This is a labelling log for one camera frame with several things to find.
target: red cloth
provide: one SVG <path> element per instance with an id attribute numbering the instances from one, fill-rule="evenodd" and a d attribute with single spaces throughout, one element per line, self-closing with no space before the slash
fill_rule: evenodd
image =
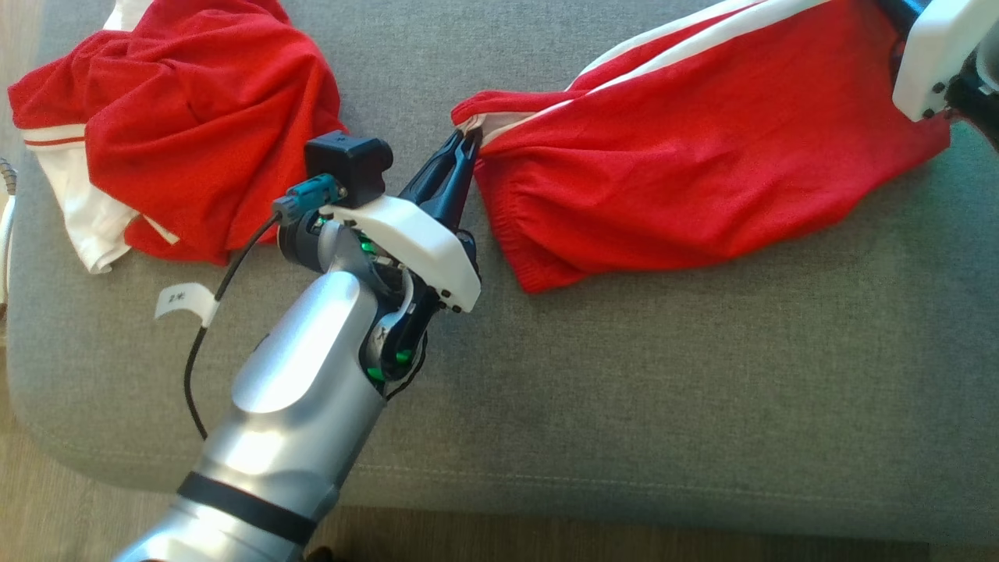
<path id="1" fill-rule="evenodd" d="M 807 7 L 595 89 L 770 2 L 633 48 L 567 91 L 483 92 L 455 108 L 456 125 L 547 109 L 488 135 L 476 169 L 525 291 L 708 266 L 803 236 L 949 145 L 945 120 L 912 123 L 894 107 L 898 37 L 869 0 Z"/>
<path id="2" fill-rule="evenodd" d="M 92 183 L 180 238 L 137 219 L 126 241 L 167 259 L 225 264 L 305 179 L 306 141 L 346 130 L 330 68 L 277 0 L 156 0 L 9 95 L 20 129 L 86 124 Z"/>

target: fabric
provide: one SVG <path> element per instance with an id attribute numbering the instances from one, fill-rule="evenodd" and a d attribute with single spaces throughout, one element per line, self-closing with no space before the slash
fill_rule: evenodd
<path id="1" fill-rule="evenodd" d="M 104 29 L 131 31 L 151 0 L 118 0 Z M 130 247 L 125 228 L 138 215 L 90 183 L 84 127 L 68 125 L 24 131 L 63 212 L 63 223 L 77 257 L 90 273 L 108 273 L 111 264 Z M 163 231 L 173 243 L 177 237 Z"/>
<path id="2" fill-rule="evenodd" d="M 155 1 L 9 95 L 92 272 L 127 246 L 225 264 L 305 179 L 305 141 L 346 130 L 323 55 L 276 0 Z"/>
<path id="3" fill-rule="evenodd" d="M 462 100 L 564 87 L 622 37 L 709 1 L 285 5 L 336 68 L 344 119 L 392 143 L 398 191 Z M 108 15 L 72 0 L 45 10 L 40 63 Z M 535 296 L 473 193 L 463 227 L 479 242 L 482 299 L 435 319 L 423 372 L 383 413 L 343 501 L 996 543 L 999 157 L 969 128 L 954 133 L 953 148 L 813 236 Z M 153 307 L 163 287 L 214 287 L 223 272 L 139 252 L 100 280 L 68 269 L 51 190 L 36 166 L 20 171 L 7 324 L 18 420 L 82 474 L 173 494 L 202 447 L 181 392 L 199 320 L 154 322 Z M 243 267 L 194 372 L 210 428 L 314 278 L 272 247 Z"/>
<path id="4" fill-rule="evenodd" d="M 524 290 L 714 265 L 843 219 L 943 151 L 892 102 L 867 0 L 729 0 L 599 57 L 563 92 L 487 91 L 476 178 Z"/>

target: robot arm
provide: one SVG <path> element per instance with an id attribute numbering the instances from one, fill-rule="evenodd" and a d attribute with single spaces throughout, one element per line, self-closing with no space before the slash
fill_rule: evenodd
<path id="1" fill-rule="evenodd" d="M 999 2 L 878 0 L 904 38 L 895 105 L 913 121 L 952 111 L 999 150 Z"/>
<path id="2" fill-rule="evenodd" d="M 381 183 L 385 143 L 310 143 L 310 176 L 335 181 L 276 202 L 279 242 L 323 275 L 243 366 L 167 515 L 118 562 L 302 559 L 388 399 L 419 370 L 430 320 L 479 298 L 475 242 L 459 223 L 481 140 L 456 133 L 401 198 Z"/>

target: cable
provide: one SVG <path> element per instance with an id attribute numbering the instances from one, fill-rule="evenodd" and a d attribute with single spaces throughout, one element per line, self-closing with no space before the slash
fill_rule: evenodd
<path id="1" fill-rule="evenodd" d="M 422 347 L 424 351 L 420 354 L 420 360 L 417 361 L 416 367 L 413 368 L 413 373 L 410 375 L 410 378 L 406 379 L 403 384 L 396 387 L 395 390 L 390 392 L 389 395 L 385 397 L 386 402 L 392 400 L 397 394 L 406 390 L 406 388 L 410 386 L 410 383 L 413 382 L 413 379 L 417 378 L 417 373 L 424 368 L 424 361 L 427 360 L 427 341 L 427 332 L 424 332 L 424 338 L 420 341 L 420 347 Z"/>
<path id="2" fill-rule="evenodd" d="M 226 289 L 229 288 L 229 284 L 233 281 L 233 276 L 236 275 L 236 270 L 240 268 L 243 264 L 243 260 L 246 259 L 247 254 L 250 250 L 257 244 L 257 241 L 264 236 L 264 234 L 272 226 L 277 224 L 281 219 L 280 213 L 275 213 L 263 226 L 257 229 L 257 232 L 253 233 L 250 237 L 250 241 L 247 245 L 243 247 L 240 254 L 236 256 L 236 259 L 229 264 L 229 269 L 226 270 L 226 276 L 222 278 L 222 283 L 219 284 L 218 290 L 215 291 L 215 302 L 221 303 L 222 297 L 226 294 Z M 194 363 L 198 359 L 198 351 L 201 350 L 201 343 L 205 341 L 205 334 L 208 333 L 208 326 L 202 326 L 198 330 L 198 335 L 194 337 L 194 343 L 191 344 L 191 352 L 188 354 L 187 366 L 184 367 L 184 399 L 188 403 L 188 411 L 191 412 L 191 419 L 194 421 L 195 427 L 198 428 L 198 433 L 201 435 L 202 439 L 208 439 L 208 431 L 205 430 L 205 424 L 201 421 L 201 415 L 198 414 L 198 407 L 194 403 L 194 393 L 191 390 L 191 377 L 194 374 Z"/>
<path id="3" fill-rule="evenodd" d="M 0 177 L 7 186 L 7 195 L 14 195 L 17 192 L 17 170 L 4 158 L 0 158 Z"/>

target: black cable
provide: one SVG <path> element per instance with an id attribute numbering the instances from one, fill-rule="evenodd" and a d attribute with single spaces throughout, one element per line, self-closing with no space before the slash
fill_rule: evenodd
<path id="1" fill-rule="evenodd" d="M 417 361 L 416 367 L 413 368 L 413 373 L 410 374 L 410 378 L 406 379 L 403 382 L 403 384 L 397 386 L 395 390 L 390 392 L 389 395 L 385 397 L 386 402 L 392 400 L 394 396 L 406 390 L 406 387 L 410 386 L 410 383 L 413 382 L 413 379 L 417 378 L 417 373 L 420 372 L 420 369 L 424 368 L 424 361 L 427 360 L 427 341 L 428 341 L 427 332 L 424 332 L 424 338 L 420 342 L 420 346 L 424 348 L 424 351 L 423 353 L 420 354 L 420 359 Z"/>
<path id="2" fill-rule="evenodd" d="M 263 226 L 257 229 L 257 232 L 253 233 L 250 237 L 250 241 L 247 245 L 243 247 L 240 254 L 236 256 L 236 259 L 229 264 L 229 269 L 226 270 L 226 276 L 222 278 L 222 283 L 219 284 L 218 290 L 215 291 L 215 302 L 216 306 L 218 303 L 222 302 L 222 297 L 226 294 L 226 289 L 229 288 L 229 284 L 233 281 L 233 276 L 236 275 L 236 270 L 240 268 L 243 264 L 243 260 L 246 259 L 247 254 L 250 250 L 257 244 L 257 241 L 261 239 L 262 236 L 270 229 L 272 226 L 277 224 L 281 219 L 279 213 L 275 213 Z M 194 373 L 194 362 L 198 359 L 198 351 L 201 349 L 201 342 L 205 341 L 205 334 L 208 333 L 208 326 L 202 326 L 198 330 L 198 335 L 194 337 L 194 343 L 191 344 L 191 352 L 188 354 L 187 366 L 184 367 L 184 399 L 188 403 L 188 411 L 191 412 L 191 419 L 194 420 L 195 427 L 198 428 L 198 433 L 201 435 L 202 439 L 208 439 L 208 431 L 205 430 L 205 424 L 201 421 L 201 415 L 198 414 L 198 407 L 194 403 L 194 393 L 191 390 L 191 377 Z"/>

